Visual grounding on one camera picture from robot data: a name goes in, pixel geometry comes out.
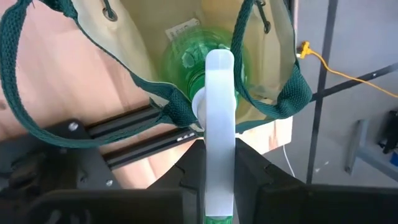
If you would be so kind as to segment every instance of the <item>white spray nozzle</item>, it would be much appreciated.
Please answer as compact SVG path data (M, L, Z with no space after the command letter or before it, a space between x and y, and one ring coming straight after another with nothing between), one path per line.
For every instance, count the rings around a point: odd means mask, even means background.
M205 214L233 215L235 163L234 56L212 50L206 56L205 87L196 93L192 110L205 128Z

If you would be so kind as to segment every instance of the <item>label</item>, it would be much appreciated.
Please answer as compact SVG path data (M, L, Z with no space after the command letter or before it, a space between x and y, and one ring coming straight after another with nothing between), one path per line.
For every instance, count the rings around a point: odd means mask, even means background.
M191 19L187 22L183 22L173 28L167 29L165 30L165 33L167 35L167 37L173 41L179 34L181 34L182 32L184 32L186 29L190 28L190 27L194 27L199 25L200 22L197 19Z

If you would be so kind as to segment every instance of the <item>black plastic part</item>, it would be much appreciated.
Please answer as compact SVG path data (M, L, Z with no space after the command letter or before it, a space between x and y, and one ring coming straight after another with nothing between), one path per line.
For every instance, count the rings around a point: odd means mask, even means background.
M56 191L35 201L26 223L203 223L205 143L197 140L147 190Z
M196 140L189 150L148 189L180 189L183 192L184 223L203 223L206 150Z
M241 223L396 223L398 190L305 185L236 141L235 200Z
M398 111L388 113L386 128L382 134L379 146L383 148L383 153L388 154L397 148L398 144Z
M147 139L139 144L128 146L105 154L104 160L111 170L128 165L166 149L178 146L197 138L189 128L179 128L160 136Z
M56 191L35 201L23 223L183 224L181 190Z

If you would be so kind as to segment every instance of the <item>yellow plug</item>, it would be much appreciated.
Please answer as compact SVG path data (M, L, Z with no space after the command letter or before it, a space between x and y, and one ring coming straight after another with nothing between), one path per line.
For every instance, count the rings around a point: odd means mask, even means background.
M310 49L310 42L304 41L302 46L302 51L300 52L300 59L304 59L306 55L309 55L312 50Z

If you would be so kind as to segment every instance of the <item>white cable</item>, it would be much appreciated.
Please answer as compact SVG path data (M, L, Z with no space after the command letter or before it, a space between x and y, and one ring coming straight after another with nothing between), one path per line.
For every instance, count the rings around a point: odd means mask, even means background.
M292 166L290 165L289 158L287 157L285 145L283 145L283 148L284 148L284 154L285 154L287 165L289 165L289 168L290 168L290 171L292 172L293 177L296 177L296 175L294 174L294 171L292 169Z

